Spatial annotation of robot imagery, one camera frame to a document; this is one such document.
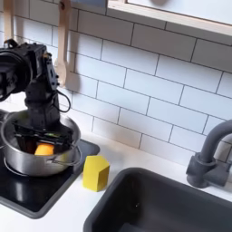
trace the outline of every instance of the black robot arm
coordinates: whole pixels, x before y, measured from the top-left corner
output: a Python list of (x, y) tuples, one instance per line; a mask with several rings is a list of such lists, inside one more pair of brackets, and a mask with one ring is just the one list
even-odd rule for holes
[(60, 123), (58, 85), (46, 46), (5, 41), (0, 49), (0, 101), (25, 92), (28, 118), (14, 122), (22, 150), (33, 153), (39, 140), (54, 144), (57, 152), (71, 146), (73, 132)]

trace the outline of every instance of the sink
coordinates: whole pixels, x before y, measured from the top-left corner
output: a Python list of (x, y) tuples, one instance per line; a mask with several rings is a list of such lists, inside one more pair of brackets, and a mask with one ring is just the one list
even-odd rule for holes
[(83, 232), (231, 232), (232, 203), (145, 169), (125, 169)]

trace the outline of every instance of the black stovetop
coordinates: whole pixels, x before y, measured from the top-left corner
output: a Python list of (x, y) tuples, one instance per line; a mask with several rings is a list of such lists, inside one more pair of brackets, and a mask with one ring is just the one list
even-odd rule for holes
[[(3, 117), (4, 113), (0, 111), (0, 121)], [(80, 164), (48, 178), (17, 176), (5, 167), (4, 154), (0, 150), (0, 203), (29, 218), (44, 216), (82, 173), (86, 156), (97, 155), (100, 151), (97, 145), (85, 140), (81, 140), (79, 146), (82, 151)]]

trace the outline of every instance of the faucet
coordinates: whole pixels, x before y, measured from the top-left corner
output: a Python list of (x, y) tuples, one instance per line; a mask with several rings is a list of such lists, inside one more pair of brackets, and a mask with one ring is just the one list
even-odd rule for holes
[(231, 163), (222, 163), (214, 158), (220, 141), (232, 133), (232, 120), (216, 126), (207, 136), (201, 152), (192, 156), (187, 169), (188, 183), (198, 189), (217, 185), (224, 187), (227, 183)]

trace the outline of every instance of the pot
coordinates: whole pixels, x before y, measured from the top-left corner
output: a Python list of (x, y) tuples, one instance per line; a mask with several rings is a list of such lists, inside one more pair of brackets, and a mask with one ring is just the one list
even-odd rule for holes
[(78, 164), (81, 152), (78, 141), (81, 132), (76, 123), (65, 115), (61, 115), (61, 123), (73, 130), (73, 143), (69, 150), (51, 156), (35, 156), (19, 149), (14, 135), (13, 120), (28, 117), (27, 111), (11, 113), (3, 122), (1, 137), (6, 163), (14, 170), (31, 177), (47, 177), (64, 171), (70, 166)]

